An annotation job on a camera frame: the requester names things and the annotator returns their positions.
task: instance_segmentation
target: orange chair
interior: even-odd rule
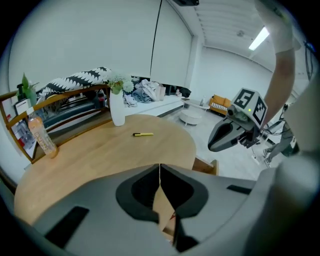
[[[222,115],[227,114],[227,108],[231,106],[231,101],[227,98],[222,98],[218,95],[212,96],[210,99],[210,109]]]

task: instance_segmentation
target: fluorescent light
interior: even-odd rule
[[[254,51],[257,47],[269,36],[269,32],[266,27],[260,31],[257,37],[253,40],[252,44],[249,46],[249,49]]]

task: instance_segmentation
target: pile of clothes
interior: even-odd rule
[[[166,88],[154,81],[148,81],[147,79],[137,83],[135,90],[131,95],[124,95],[124,103],[127,107],[136,107],[137,103],[151,103],[157,101],[163,101],[166,93]]]

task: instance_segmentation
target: white wall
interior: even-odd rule
[[[189,88],[190,90],[197,80],[202,47],[200,38],[197,35],[194,35],[192,37],[188,69],[184,83],[184,87]]]
[[[209,101],[213,95],[232,100],[242,88],[258,91],[265,96],[272,73],[239,55],[203,47],[196,85],[191,98]]]
[[[162,1],[156,29],[151,80],[185,86],[192,35],[177,12]]]
[[[150,76],[161,0],[45,0],[13,40],[10,90],[97,67]]]
[[[0,59],[0,95],[9,92],[8,84],[8,61],[11,42],[4,50]],[[6,114],[14,116],[14,109],[11,100],[3,102]],[[0,166],[4,172],[16,183],[19,182],[25,173],[24,168],[29,164],[29,160],[19,151],[18,147],[9,134],[2,116],[0,117]]]

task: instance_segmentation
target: ceiling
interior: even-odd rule
[[[199,0],[199,3],[196,7],[174,7],[191,33],[201,38],[203,46],[235,53],[273,72],[276,58],[269,37],[256,50],[249,50],[250,44],[264,26],[254,0]],[[298,96],[308,84],[303,46],[305,38],[295,27],[293,33],[302,45],[295,52],[293,94]]]

